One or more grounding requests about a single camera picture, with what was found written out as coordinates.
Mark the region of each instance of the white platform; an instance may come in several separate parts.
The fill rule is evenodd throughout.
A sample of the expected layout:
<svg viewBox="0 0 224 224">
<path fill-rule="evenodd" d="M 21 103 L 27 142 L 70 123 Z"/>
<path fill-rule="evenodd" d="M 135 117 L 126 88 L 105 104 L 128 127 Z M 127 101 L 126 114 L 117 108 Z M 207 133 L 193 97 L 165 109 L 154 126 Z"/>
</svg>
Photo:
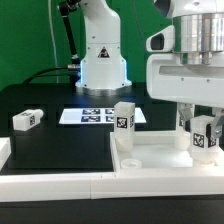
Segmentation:
<svg viewBox="0 0 224 224">
<path fill-rule="evenodd" d="M 0 201 L 224 194 L 223 151 L 219 166 L 196 168 L 174 141 L 172 131 L 136 132 L 133 151 L 119 153 L 111 133 L 114 172 L 0 176 Z M 142 168 L 122 169 L 127 158 L 140 160 Z"/>
<path fill-rule="evenodd" d="M 9 138 L 0 138 L 0 170 L 11 154 Z"/>
<path fill-rule="evenodd" d="M 91 111 L 98 110 L 98 113 L 91 113 Z M 93 117 L 89 121 L 85 121 L 83 117 Z M 64 109 L 59 121 L 59 124 L 113 124 L 114 123 L 114 108 L 72 108 Z M 135 123 L 146 123 L 144 114 L 141 108 L 135 108 Z"/>
</svg>

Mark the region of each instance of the black tabletop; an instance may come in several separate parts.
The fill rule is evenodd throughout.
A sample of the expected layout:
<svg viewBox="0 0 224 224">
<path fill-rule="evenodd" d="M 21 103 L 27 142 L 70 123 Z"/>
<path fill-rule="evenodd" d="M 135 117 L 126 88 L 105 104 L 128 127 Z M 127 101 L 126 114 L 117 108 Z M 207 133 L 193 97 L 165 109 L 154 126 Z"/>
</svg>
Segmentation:
<svg viewBox="0 0 224 224">
<path fill-rule="evenodd" d="M 11 138 L 12 154 L 0 175 L 113 171 L 109 137 L 113 124 L 61 125 L 59 119 L 65 108 L 111 108 L 119 101 L 134 102 L 143 110 L 147 123 L 136 124 L 136 131 L 174 129 L 176 105 L 152 101 L 144 83 L 113 97 L 73 93 L 67 84 L 7 87 L 0 93 L 4 105 L 0 136 Z M 12 117 L 27 109 L 44 111 L 40 125 L 14 131 Z"/>
<path fill-rule="evenodd" d="M 147 123 L 136 124 L 136 131 L 175 128 L 176 104 L 152 100 L 144 83 L 135 83 L 131 93 L 118 97 L 74 94 L 67 84 L 5 88 L 0 93 L 0 136 L 10 137 L 12 154 L 0 175 L 112 171 L 112 124 L 59 125 L 59 119 L 64 108 L 113 107 L 119 101 L 141 107 Z M 14 131 L 12 116 L 26 109 L 42 109 L 41 124 L 27 132 Z M 197 114 L 210 112 L 196 109 Z M 223 199 L 212 195 L 0 203 L 0 223 L 223 223 Z"/>
</svg>

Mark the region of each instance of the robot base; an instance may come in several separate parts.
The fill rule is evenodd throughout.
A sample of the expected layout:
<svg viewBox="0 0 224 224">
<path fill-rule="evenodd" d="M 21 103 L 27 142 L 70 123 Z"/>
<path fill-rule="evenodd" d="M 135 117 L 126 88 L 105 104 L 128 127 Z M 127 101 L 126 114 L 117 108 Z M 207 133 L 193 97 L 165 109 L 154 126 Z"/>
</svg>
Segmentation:
<svg viewBox="0 0 224 224">
<path fill-rule="evenodd" d="M 77 93 L 83 93 L 92 96 L 117 96 L 131 91 L 131 84 L 117 89 L 90 89 L 83 86 L 76 86 Z"/>
</svg>

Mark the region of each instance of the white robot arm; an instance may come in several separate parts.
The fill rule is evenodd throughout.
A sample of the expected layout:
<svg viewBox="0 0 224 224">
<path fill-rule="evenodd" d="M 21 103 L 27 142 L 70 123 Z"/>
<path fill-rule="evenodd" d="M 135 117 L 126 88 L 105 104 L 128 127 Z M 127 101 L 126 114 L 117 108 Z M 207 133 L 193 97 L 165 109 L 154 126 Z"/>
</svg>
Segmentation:
<svg viewBox="0 0 224 224">
<path fill-rule="evenodd" d="M 85 20 L 86 55 L 81 61 L 77 91 L 98 96 L 127 91 L 131 82 L 127 80 L 126 61 L 120 51 L 118 14 L 108 7 L 106 0 L 67 0 L 63 4 L 65 14 L 81 7 Z M 75 46 L 70 43 L 76 58 Z"/>
<path fill-rule="evenodd" d="M 224 0 L 155 0 L 154 5 L 172 25 L 147 40 L 149 52 L 163 52 L 148 59 L 148 92 L 179 103 L 182 119 L 190 122 L 191 156 L 207 163 L 224 124 Z M 212 107 L 215 118 L 193 118 L 183 106 L 189 104 Z"/>
</svg>

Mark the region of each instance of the green wall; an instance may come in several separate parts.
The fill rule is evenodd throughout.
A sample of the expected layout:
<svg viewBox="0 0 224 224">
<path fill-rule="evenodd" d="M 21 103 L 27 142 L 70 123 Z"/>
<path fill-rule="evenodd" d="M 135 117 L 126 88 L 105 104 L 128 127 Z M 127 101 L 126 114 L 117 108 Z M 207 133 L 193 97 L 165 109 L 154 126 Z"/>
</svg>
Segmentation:
<svg viewBox="0 0 224 224">
<path fill-rule="evenodd" d="M 61 0 L 52 0 L 53 27 L 58 65 L 67 65 L 70 52 L 57 10 L 59 2 Z M 128 78 L 145 81 L 149 56 L 145 49 L 146 39 L 170 21 L 155 11 L 152 0 L 107 0 L 107 3 L 121 17 L 121 50 L 128 62 Z M 22 83 L 39 70 L 55 67 L 48 0 L 7 0 L 1 4 L 0 15 L 0 90 L 10 84 Z M 71 20 L 78 53 L 83 57 L 85 32 L 81 10 L 73 13 Z"/>
</svg>

